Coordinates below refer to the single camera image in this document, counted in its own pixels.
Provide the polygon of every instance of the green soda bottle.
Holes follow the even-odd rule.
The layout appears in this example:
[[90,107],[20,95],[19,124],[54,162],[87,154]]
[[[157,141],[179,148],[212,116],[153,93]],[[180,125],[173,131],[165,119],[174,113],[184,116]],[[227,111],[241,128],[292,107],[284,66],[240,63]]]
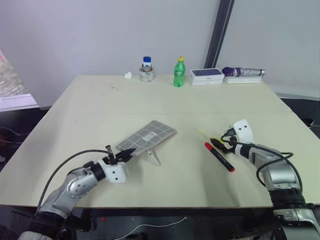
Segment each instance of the green soda bottle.
[[186,65],[184,60],[185,58],[180,56],[178,58],[178,63],[174,67],[173,85],[176,87],[181,87],[185,83]]

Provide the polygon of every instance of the red marker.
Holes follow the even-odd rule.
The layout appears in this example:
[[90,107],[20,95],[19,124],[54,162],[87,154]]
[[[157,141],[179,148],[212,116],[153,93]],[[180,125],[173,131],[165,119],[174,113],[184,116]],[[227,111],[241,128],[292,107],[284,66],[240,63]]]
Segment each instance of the red marker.
[[223,166],[228,169],[229,172],[232,173],[235,171],[235,168],[217,150],[215,150],[213,146],[211,146],[208,142],[206,142],[204,145],[213,154],[213,156],[215,156],[220,163],[222,163]]

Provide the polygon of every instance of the white wall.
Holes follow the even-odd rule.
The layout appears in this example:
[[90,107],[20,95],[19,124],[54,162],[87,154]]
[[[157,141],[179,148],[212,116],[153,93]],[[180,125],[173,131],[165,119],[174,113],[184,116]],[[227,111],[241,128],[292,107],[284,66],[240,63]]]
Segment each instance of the white wall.
[[202,68],[219,0],[8,0],[0,49],[40,107],[76,75],[137,73],[149,55],[159,74],[178,56]]
[[265,68],[277,93],[320,98],[320,0],[236,0],[217,67]]

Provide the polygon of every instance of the blue bottle cap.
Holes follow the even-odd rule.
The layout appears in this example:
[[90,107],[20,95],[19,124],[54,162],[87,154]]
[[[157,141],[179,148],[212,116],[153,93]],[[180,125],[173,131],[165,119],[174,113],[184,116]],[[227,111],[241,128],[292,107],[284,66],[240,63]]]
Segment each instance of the blue bottle cap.
[[143,61],[144,61],[145,63],[151,63],[151,57],[150,57],[150,56],[144,56],[144,57],[143,57]]

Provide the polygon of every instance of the beige table surface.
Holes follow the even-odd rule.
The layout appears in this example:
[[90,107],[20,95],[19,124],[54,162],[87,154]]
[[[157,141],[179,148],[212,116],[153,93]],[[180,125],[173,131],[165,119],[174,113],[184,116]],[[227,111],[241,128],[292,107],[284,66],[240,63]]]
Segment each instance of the beige table surface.
[[[127,163],[126,183],[103,180],[78,207],[263,207],[267,190],[247,160],[228,155],[234,173],[204,147],[196,128],[221,135],[247,119],[256,143],[294,152],[307,202],[320,203],[320,141],[264,83],[172,86],[172,76],[153,82],[122,76],[79,76],[39,122],[0,173],[0,204],[35,206],[54,169],[86,149],[116,146],[152,120],[178,134],[156,147],[162,163],[146,154]],[[48,194],[72,168],[103,154],[88,153],[67,163]]]

